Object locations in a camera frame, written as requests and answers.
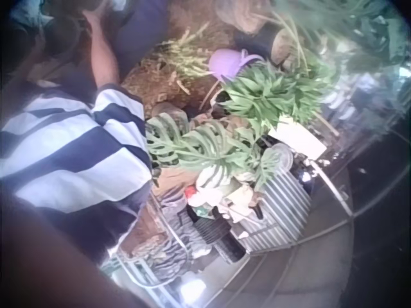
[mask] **hand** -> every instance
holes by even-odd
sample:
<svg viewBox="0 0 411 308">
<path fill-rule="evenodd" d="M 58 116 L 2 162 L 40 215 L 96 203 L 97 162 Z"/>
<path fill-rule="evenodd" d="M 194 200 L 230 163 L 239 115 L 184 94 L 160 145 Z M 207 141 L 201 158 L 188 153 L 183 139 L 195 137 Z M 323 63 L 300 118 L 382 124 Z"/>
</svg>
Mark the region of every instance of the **hand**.
<svg viewBox="0 0 411 308">
<path fill-rule="evenodd" d="M 89 22 L 91 26 L 100 25 L 101 20 L 105 15 L 109 0 L 101 0 L 101 3 L 98 5 L 97 9 L 94 11 L 84 10 L 83 15 Z"/>
</svg>

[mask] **metal rail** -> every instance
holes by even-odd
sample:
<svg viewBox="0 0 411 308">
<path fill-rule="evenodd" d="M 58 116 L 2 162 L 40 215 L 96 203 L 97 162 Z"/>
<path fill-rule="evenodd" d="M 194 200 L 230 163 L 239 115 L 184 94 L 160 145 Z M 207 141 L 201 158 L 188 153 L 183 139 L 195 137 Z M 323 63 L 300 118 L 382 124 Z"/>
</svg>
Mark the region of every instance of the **metal rail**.
<svg viewBox="0 0 411 308">
<path fill-rule="evenodd" d="M 175 240 L 178 242 L 178 244 L 184 249 L 184 252 L 186 253 L 186 260 L 185 262 L 182 264 L 181 268 L 182 269 L 188 262 L 189 262 L 189 252 L 187 249 L 187 246 L 183 243 L 183 241 L 181 240 L 181 238 L 179 237 L 179 235 L 177 233 L 175 233 L 174 229 L 170 226 L 170 224 L 168 223 L 166 217 L 164 216 L 164 214 L 162 213 L 161 210 L 161 204 L 160 202 L 157 200 L 157 198 L 154 196 L 153 192 L 150 192 L 150 197 L 151 200 L 153 201 L 153 205 L 154 205 L 154 209 L 156 211 L 156 213 L 158 213 L 161 222 L 164 224 L 164 226 L 167 228 L 168 232 L 170 233 L 171 236 L 173 236 L 175 238 Z M 117 257 L 121 267 L 125 270 L 125 272 L 127 273 L 127 275 L 130 277 L 131 281 L 134 282 L 135 284 L 137 284 L 139 287 L 143 287 L 145 289 L 155 289 L 157 287 L 162 287 L 165 286 L 166 284 L 169 284 L 170 282 L 174 281 L 178 276 L 179 276 L 179 271 L 172 276 L 171 278 L 169 278 L 168 280 L 159 282 L 157 284 L 145 284 L 144 282 L 140 281 L 135 275 L 134 273 L 132 273 L 132 271 L 130 271 L 130 269 L 128 268 L 128 266 L 119 258 Z"/>
</svg>

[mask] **stem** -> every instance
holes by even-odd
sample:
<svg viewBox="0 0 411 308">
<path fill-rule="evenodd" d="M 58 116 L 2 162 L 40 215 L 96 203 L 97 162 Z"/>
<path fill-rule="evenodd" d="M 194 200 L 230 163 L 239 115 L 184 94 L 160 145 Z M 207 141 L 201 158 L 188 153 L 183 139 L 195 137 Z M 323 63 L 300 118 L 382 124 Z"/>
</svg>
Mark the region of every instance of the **stem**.
<svg viewBox="0 0 411 308">
<path fill-rule="evenodd" d="M 206 101 L 209 99 L 210 95 L 214 92 L 215 88 L 217 88 L 217 85 L 220 83 L 219 80 L 216 81 L 216 83 L 211 87 L 210 91 L 208 91 L 207 95 L 205 96 L 205 98 L 203 99 L 203 101 L 201 102 L 200 108 L 198 108 L 199 110 L 203 109 L 204 104 L 206 103 Z"/>
<path fill-rule="evenodd" d="M 338 130 L 336 130 L 335 128 L 332 127 L 331 124 L 328 123 L 327 120 L 325 120 L 322 115 L 320 115 L 317 112 L 314 112 L 315 117 L 320 120 L 325 126 L 327 126 L 329 128 L 329 130 L 331 130 L 331 132 L 336 135 L 337 137 L 340 135 L 340 133 L 338 132 Z"/>
<path fill-rule="evenodd" d="M 282 25 L 281 21 L 277 21 L 277 20 L 275 20 L 274 18 L 269 18 L 269 17 L 267 17 L 267 16 L 260 15 L 260 14 L 257 14 L 257 13 L 251 13 L 251 15 L 253 15 L 253 16 L 257 17 L 257 18 L 260 18 L 260 19 L 264 19 L 265 21 L 270 21 L 270 22 L 272 22 L 273 24 L 278 24 L 279 26 Z"/>
<path fill-rule="evenodd" d="M 301 48 L 301 44 L 299 42 L 298 39 L 298 33 L 297 35 L 294 33 L 294 31 L 289 27 L 289 25 L 286 23 L 286 21 L 277 13 L 275 13 L 275 11 L 271 11 L 271 13 L 274 15 L 275 18 L 277 18 L 278 20 L 280 20 L 281 24 L 284 26 L 284 28 L 289 32 L 290 36 L 292 39 L 294 39 L 295 44 L 297 45 L 297 52 L 301 54 L 301 58 L 304 61 L 304 66 L 306 68 L 307 74 L 308 74 L 308 66 L 307 66 L 307 60 L 306 57 L 304 55 L 304 52 L 302 51 Z"/>
<path fill-rule="evenodd" d="M 291 17 L 290 17 L 290 23 L 291 23 L 291 26 L 292 26 L 292 28 L 293 28 L 293 30 L 294 30 L 294 32 L 295 32 L 295 37 L 296 37 L 296 39 L 297 39 L 297 49 L 299 49 L 299 52 L 300 52 L 300 54 L 301 54 L 302 61 L 304 62 L 304 66 L 305 66 L 305 69 L 306 69 L 306 72 L 307 72 L 307 75 L 308 75 L 308 65 L 307 65 L 306 55 L 304 54 L 304 51 L 302 50 L 301 44 L 300 44 L 299 39 L 298 39 L 297 27 L 295 26 L 295 23 L 294 23 L 294 21 L 293 21 L 293 19 L 292 19 Z"/>
</svg>

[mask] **potted plant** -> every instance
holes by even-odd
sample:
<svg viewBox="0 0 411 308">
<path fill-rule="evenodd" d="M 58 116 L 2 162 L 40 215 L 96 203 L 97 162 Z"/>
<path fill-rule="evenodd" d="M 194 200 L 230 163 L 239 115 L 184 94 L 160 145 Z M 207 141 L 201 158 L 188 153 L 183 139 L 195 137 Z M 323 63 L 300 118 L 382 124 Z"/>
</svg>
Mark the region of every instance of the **potted plant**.
<svg viewBox="0 0 411 308">
<path fill-rule="evenodd" d="M 268 62 L 244 69 L 223 84 L 230 100 L 220 103 L 229 113 L 255 119 L 265 128 L 276 127 L 281 116 L 306 123 L 319 110 L 322 97 L 331 88 L 335 71 L 306 51 L 308 70 L 284 73 Z"/>
<path fill-rule="evenodd" d="M 148 151 L 161 167 L 179 166 L 203 170 L 214 167 L 211 180 L 218 183 L 244 172 L 255 174 L 256 189 L 274 176 L 277 160 L 270 150 L 262 151 L 258 140 L 263 131 L 256 121 L 248 127 L 229 128 L 230 123 L 210 120 L 189 129 L 187 118 L 180 125 L 168 114 L 147 121 Z"/>
</svg>

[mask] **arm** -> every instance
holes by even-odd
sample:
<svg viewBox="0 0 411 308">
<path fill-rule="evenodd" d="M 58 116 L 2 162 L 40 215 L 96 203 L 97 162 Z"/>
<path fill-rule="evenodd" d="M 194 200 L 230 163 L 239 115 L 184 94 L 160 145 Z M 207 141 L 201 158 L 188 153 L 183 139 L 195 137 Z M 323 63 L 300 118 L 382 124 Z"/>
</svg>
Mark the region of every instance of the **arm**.
<svg viewBox="0 0 411 308">
<path fill-rule="evenodd" d="M 97 87 L 119 84 L 118 63 L 101 28 L 106 6 L 107 0 L 103 0 L 95 11 L 83 11 L 91 26 L 91 67 Z"/>
</svg>

